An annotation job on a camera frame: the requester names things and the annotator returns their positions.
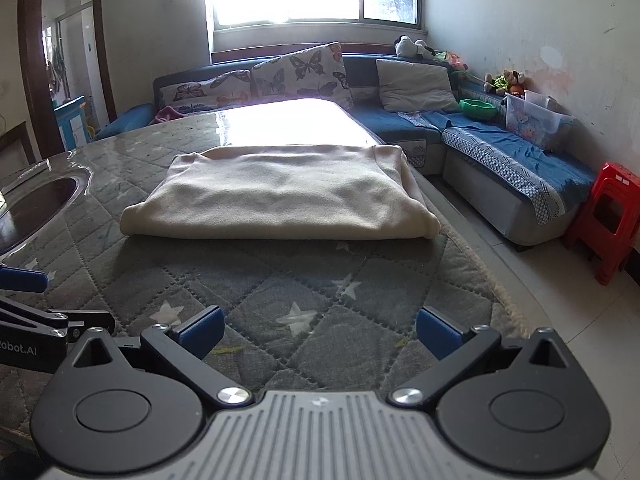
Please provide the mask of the cream fleece sweater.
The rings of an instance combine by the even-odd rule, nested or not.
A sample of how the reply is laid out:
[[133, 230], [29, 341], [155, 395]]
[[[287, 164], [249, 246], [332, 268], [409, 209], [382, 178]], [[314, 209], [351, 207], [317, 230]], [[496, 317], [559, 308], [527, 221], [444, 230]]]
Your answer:
[[431, 240], [440, 231], [393, 145], [225, 146], [181, 155], [119, 226], [125, 235], [182, 240]]

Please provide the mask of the small plush toys group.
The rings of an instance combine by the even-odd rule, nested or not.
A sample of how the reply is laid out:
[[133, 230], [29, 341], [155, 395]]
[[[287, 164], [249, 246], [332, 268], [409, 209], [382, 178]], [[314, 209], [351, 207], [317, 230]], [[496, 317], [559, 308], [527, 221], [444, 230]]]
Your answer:
[[517, 70], [503, 70], [497, 76], [487, 74], [483, 84], [485, 93], [495, 94], [496, 96], [525, 96], [526, 77]]

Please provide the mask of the square butterfly pillow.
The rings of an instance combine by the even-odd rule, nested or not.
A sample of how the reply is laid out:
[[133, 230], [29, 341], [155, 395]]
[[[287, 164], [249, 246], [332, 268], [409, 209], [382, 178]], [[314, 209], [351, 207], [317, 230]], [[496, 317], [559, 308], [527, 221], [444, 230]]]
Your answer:
[[250, 74], [260, 102], [322, 99], [345, 110], [354, 106], [339, 42], [278, 56], [255, 65]]

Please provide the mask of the clear plastic storage box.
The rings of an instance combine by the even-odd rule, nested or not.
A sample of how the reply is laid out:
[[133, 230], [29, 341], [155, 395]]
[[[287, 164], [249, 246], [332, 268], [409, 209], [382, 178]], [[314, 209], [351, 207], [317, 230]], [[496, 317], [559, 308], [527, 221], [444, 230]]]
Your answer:
[[520, 136], [546, 152], [564, 150], [565, 141], [575, 125], [572, 115], [508, 94], [503, 98], [506, 106], [506, 130]]

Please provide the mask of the blue small cabinet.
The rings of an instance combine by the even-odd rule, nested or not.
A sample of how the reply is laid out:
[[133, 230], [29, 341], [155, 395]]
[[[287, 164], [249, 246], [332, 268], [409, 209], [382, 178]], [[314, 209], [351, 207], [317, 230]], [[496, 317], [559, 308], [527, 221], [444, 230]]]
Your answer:
[[85, 107], [85, 97], [78, 96], [54, 109], [58, 132], [66, 151], [80, 148], [94, 140], [94, 131], [87, 122]]

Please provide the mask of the grey plain cushion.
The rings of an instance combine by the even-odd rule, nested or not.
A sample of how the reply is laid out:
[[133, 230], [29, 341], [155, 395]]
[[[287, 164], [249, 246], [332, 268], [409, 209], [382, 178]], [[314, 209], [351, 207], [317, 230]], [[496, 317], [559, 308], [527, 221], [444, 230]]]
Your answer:
[[445, 67], [379, 58], [376, 70], [378, 95], [388, 112], [459, 110]]

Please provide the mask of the long butterfly pillow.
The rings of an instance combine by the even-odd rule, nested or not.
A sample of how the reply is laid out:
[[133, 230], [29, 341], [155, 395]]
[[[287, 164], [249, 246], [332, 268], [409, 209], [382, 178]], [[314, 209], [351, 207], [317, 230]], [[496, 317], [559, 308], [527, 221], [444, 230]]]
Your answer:
[[232, 70], [210, 79], [168, 84], [160, 88], [158, 107], [192, 115], [248, 105], [252, 99], [250, 71]]

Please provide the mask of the green plastic bowl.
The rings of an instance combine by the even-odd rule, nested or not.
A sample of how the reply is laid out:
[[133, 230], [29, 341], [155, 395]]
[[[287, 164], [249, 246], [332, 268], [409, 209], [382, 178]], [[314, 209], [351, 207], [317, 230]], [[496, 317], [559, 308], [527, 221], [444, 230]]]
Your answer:
[[459, 106], [465, 117], [477, 122], [490, 122], [498, 115], [497, 107], [481, 100], [461, 99]]

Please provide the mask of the dark wooden door frame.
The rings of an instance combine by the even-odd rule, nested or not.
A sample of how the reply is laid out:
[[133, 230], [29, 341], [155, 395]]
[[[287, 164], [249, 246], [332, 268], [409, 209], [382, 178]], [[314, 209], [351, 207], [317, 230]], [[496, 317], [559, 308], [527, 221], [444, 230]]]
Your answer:
[[70, 88], [66, 73], [62, 71], [64, 52], [60, 38], [60, 23], [87, 9], [92, 11], [96, 65], [99, 70], [107, 118], [115, 120], [117, 112], [107, 64], [102, 0], [86, 1], [70, 12], [57, 16], [52, 25], [54, 33], [51, 49], [47, 48], [42, 36], [46, 30], [42, 18], [42, 0], [17, 0], [17, 43], [23, 88], [35, 146], [42, 158], [60, 154], [65, 150], [51, 99], [51, 91], [54, 89], [51, 81], [54, 75], [61, 77], [65, 90]]

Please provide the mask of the panda plush toy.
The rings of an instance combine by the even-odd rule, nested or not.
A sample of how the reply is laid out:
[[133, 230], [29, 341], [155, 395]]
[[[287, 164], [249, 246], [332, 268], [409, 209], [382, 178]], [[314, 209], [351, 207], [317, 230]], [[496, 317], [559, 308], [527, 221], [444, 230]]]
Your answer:
[[412, 40], [409, 36], [400, 36], [394, 43], [395, 53], [400, 58], [434, 58], [435, 51], [427, 47], [424, 40]]

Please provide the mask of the blue corner sofa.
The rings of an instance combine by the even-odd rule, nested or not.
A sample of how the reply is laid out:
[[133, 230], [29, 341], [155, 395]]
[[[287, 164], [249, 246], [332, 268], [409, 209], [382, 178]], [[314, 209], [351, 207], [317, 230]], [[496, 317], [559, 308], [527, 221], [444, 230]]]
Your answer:
[[463, 114], [386, 112], [378, 102], [376, 55], [345, 58], [349, 113], [400, 146], [424, 176], [439, 176], [511, 243], [535, 246], [564, 235], [587, 199], [593, 172], [567, 154], [545, 152], [493, 122]]

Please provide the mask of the magenta cloth on sofa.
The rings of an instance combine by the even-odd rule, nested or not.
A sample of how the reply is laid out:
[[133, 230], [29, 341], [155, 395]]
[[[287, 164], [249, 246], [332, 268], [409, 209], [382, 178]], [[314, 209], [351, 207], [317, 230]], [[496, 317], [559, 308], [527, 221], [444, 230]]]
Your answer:
[[175, 110], [172, 106], [165, 106], [156, 113], [151, 124], [155, 125], [160, 124], [161, 122], [172, 122], [173, 120], [185, 117], [186, 114], [178, 112], [178, 110]]

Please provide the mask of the red plastic stool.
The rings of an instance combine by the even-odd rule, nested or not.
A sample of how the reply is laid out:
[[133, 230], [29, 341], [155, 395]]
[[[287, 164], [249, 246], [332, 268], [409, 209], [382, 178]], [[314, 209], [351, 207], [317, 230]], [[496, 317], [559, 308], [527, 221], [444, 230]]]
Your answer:
[[598, 257], [594, 277], [603, 286], [623, 269], [634, 248], [639, 192], [636, 174], [617, 162], [606, 162], [563, 237], [566, 247], [582, 242]]

